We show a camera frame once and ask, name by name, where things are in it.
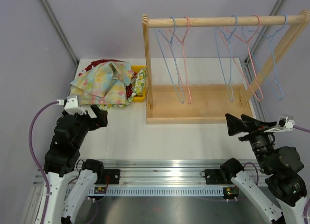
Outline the lemon print skirt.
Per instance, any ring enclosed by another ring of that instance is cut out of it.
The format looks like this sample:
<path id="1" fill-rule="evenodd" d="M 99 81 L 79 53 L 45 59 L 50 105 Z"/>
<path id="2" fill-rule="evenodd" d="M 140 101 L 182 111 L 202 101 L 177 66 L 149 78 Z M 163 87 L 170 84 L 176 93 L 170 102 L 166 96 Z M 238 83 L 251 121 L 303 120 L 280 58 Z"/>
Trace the lemon print skirt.
<path id="1" fill-rule="evenodd" d="M 142 94 L 145 83 L 147 80 L 146 68 L 141 69 L 138 73 L 133 73 L 132 82 L 126 87 L 126 103 L 122 105 L 97 105 L 101 110 L 110 110 L 113 108 L 124 108 L 132 104 L 132 100 L 135 96 Z"/>

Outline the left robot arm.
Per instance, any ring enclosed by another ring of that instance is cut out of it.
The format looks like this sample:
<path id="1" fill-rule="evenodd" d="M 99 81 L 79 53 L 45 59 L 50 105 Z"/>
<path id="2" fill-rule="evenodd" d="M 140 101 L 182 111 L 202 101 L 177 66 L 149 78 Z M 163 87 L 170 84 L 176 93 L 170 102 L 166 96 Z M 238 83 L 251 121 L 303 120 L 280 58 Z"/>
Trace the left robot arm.
<path id="1" fill-rule="evenodd" d="M 42 221 L 45 224 L 73 224 L 78 211 L 94 184 L 100 184 L 105 178 L 104 165 L 101 161 L 87 159 L 80 175 L 71 190 L 67 186 L 80 157 L 79 149 L 89 131 L 108 125 L 108 113 L 92 105 L 95 117 L 88 113 L 69 114 L 63 111 L 57 120 L 50 148 L 45 155 L 44 172 L 46 183 L 45 206 Z"/>

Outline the pink wire hanger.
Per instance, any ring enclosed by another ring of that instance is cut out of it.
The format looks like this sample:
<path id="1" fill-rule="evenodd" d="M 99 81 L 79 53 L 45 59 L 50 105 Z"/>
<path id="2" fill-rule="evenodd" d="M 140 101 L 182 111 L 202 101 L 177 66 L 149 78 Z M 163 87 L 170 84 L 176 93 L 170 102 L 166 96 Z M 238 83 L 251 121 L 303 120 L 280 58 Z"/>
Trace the pink wire hanger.
<path id="1" fill-rule="evenodd" d="M 243 38 L 239 37 L 238 35 L 234 34 L 234 31 L 230 31 L 228 29 L 226 29 L 224 27 L 224 30 L 228 33 L 230 33 L 232 36 L 236 37 L 237 39 L 239 39 L 241 42 L 245 43 L 247 45 L 247 49 L 248 49 L 248 55 L 249 55 L 249 59 L 250 59 L 250 63 L 251 63 L 251 66 L 252 66 L 252 69 L 253 69 L 253 72 L 254 72 L 254 80 L 253 82 L 255 83 L 255 85 L 257 86 L 257 89 L 259 90 L 259 94 L 260 94 L 260 98 L 258 97 L 258 95 L 256 94 L 256 90 L 254 90 L 254 88 L 250 85 L 249 81 L 246 80 L 246 82 L 248 83 L 248 87 L 250 88 L 250 90 L 252 91 L 254 97 L 256 98 L 256 100 L 258 102 L 262 102 L 264 100 L 264 95 L 262 93 L 262 90 L 261 90 L 261 87 L 260 85 L 258 84 L 258 81 L 257 81 L 257 72 L 256 72 L 256 69 L 255 69 L 255 66 L 254 66 L 254 62 L 253 62 L 253 53 L 249 47 L 249 44 L 251 42 L 251 40 L 253 39 L 253 37 L 256 35 L 256 32 L 260 30 L 260 27 L 261 27 L 261 19 L 260 19 L 260 16 L 259 15 L 253 15 L 254 17 L 256 17 L 258 19 L 258 27 L 257 29 L 254 31 L 254 33 L 247 39 L 245 37 L 245 34 L 243 32 L 243 27 L 241 28 L 241 31 L 242 31 L 242 34 L 243 34 Z"/>
<path id="2" fill-rule="evenodd" d="M 191 97 L 191 91 L 190 91 L 189 83 L 188 83 L 188 71 L 187 71 L 186 55 L 185 55 L 185 48 L 184 48 L 185 39 L 186 39 L 187 33 L 190 29 L 190 21 L 189 21 L 188 16 L 185 16 L 184 18 L 187 20 L 187 26 L 186 26 L 186 31 L 185 31 L 182 39 L 180 39 L 175 33 L 173 33 L 172 30 L 169 30 L 169 31 L 172 33 L 172 36 L 175 37 L 176 40 L 181 44 L 181 47 L 182 47 L 184 72 L 185 72 L 185 77 L 186 77 L 185 83 L 182 81 L 182 77 L 180 75 L 179 69 L 176 68 L 176 71 L 178 74 L 178 78 L 180 80 L 181 90 L 183 92 L 185 101 L 188 105 L 190 105 L 192 103 L 192 97 Z"/>

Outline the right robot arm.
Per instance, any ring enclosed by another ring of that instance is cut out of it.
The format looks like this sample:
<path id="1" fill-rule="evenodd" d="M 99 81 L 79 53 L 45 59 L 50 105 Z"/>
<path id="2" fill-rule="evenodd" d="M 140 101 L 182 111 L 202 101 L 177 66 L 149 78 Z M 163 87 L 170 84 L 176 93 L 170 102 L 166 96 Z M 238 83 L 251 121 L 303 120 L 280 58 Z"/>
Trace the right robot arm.
<path id="1" fill-rule="evenodd" d="M 276 132 L 292 131 L 292 116 L 280 115 L 278 121 L 264 122 L 242 114 L 239 118 L 225 115 L 228 135 L 245 133 L 241 142 L 249 142 L 260 167 L 267 175 L 265 183 L 279 203 L 277 207 L 249 177 L 241 163 L 231 158 L 220 166 L 220 179 L 233 183 L 259 211 L 267 224 L 307 224 L 310 201 L 307 188 L 298 172 L 304 168 L 294 147 L 275 148 Z"/>

